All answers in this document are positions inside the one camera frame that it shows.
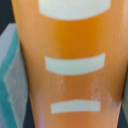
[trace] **white reflective stripe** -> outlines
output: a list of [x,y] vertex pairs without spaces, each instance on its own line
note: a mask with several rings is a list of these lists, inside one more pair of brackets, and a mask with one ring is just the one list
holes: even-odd
[[91,100],[71,100],[51,104],[51,113],[100,111],[101,102]]
[[8,53],[15,30],[16,24],[9,24],[0,36],[0,67]]
[[111,7],[111,0],[38,0],[42,14],[60,20],[97,16]]
[[95,72],[105,65],[106,54],[99,56],[76,59],[62,60],[46,57],[46,68],[48,71],[61,75],[82,75]]

